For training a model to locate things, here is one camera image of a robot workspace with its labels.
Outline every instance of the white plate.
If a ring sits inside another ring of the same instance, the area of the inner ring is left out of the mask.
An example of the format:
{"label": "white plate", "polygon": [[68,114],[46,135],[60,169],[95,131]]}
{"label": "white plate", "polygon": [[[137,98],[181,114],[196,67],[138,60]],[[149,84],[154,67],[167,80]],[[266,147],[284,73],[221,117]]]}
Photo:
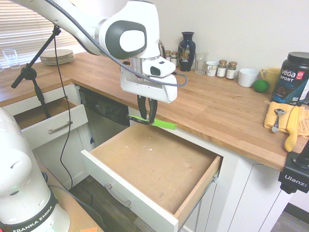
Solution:
{"label": "white plate", "polygon": [[[65,60],[65,61],[59,61],[59,64],[65,64],[71,61],[74,61],[75,59],[69,59],[69,60]],[[56,62],[48,62],[48,61],[42,61],[43,64],[48,64],[48,65],[57,65]]]}
{"label": "white plate", "polygon": [[[68,57],[68,58],[62,58],[62,59],[58,59],[59,62],[61,61],[65,61],[65,60],[72,60],[75,59],[75,57]],[[56,59],[41,59],[42,62],[56,62]]]}
{"label": "white plate", "polygon": [[[64,56],[68,56],[73,54],[72,50],[68,50],[68,49],[57,49],[57,56],[60,57],[64,57]],[[51,51],[45,51],[40,55],[40,58],[55,58],[55,51],[51,50]]]}
{"label": "white plate", "polygon": [[[70,54],[68,56],[64,56],[64,57],[58,57],[59,59],[66,59],[66,58],[71,58],[71,57],[75,57],[74,54]],[[44,58],[44,57],[40,57],[41,60],[56,60],[56,58]]]}

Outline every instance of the open drawer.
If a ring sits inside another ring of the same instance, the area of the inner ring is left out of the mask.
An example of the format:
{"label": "open drawer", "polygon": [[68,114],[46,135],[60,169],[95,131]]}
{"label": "open drawer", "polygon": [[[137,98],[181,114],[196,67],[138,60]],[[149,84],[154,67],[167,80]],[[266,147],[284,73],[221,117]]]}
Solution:
{"label": "open drawer", "polygon": [[[71,130],[88,122],[84,105],[70,102]],[[31,149],[65,134],[69,128],[69,111],[65,98],[60,98],[46,104],[50,118],[41,106],[14,116]]]}
{"label": "open drawer", "polygon": [[221,164],[204,148],[138,123],[82,154],[88,173],[157,232],[180,229]]}

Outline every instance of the small jar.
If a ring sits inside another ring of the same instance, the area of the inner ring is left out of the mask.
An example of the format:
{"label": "small jar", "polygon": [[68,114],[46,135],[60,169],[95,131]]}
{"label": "small jar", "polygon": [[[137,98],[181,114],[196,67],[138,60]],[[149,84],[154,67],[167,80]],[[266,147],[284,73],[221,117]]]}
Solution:
{"label": "small jar", "polygon": [[227,73],[226,73],[227,80],[234,80],[235,73],[236,73],[236,65],[237,65],[237,62],[234,62],[234,61],[229,62]]}
{"label": "small jar", "polygon": [[165,56],[166,56],[166,59],[170,61],[170,51],[169,50],[165,51]]}
{"label": "small jar", "polygon": [[226,63],[227,61],[225,59],[219,60],[219,66],[217,71],[217,77],[223,78],[225,76],[226,71]]}
{"label": "small jar", "polygon": [[177,54],[177,52],[172,52],[171,53],[171,56],[170,56],[170,61],[173,63],[173,64],[175,64],[176,65],[176,67],[177,67],[177,65],[178,65],[178,54]]}

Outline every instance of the lime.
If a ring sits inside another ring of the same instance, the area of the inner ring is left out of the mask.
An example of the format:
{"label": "lime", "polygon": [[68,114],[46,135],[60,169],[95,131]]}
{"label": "lime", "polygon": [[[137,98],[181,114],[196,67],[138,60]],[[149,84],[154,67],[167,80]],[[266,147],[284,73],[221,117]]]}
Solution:
{"label": "lime", "polygon": [[264,93],[268,90],[269,84],[265,80],[257,80],[253,84],[253,88],[258,93]]}

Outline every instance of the drawer handle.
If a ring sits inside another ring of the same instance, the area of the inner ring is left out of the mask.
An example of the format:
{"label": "drawer handle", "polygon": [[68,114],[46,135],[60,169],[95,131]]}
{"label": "drawer handle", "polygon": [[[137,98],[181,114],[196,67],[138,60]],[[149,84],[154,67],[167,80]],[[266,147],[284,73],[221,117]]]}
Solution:
{"label": "drawer handle", "polygon": [[66,125],[63,125],[63,126],[61,126],[61,127],[58,127],[57,129],[54,129],[54,130],[49,130],[48,131],[48,133],[49,134],[53,134],[53,133],[55,133],[55,132],[57,132],[57,131],[59,131],[59,130],[62,130],[63,128],[66,128],[66,127],[68,127],[70,124],[72,124],[73,122],[71,121],[71,123],[70,122],[67,122],[67,124]]}
{"label": "drawer handle", "polygon": [[127,200],[126,202],[124,202],[123,200],[121,200],[119,197],[117,197],[113,192],[112,192],[112,185],[105,185],[104,186],[106,188],[106,190],[112,195],[112,197],[114,197],[119,203],[123,204],[125,207],[127,207],[128,209],[131,208],[131,201]]}

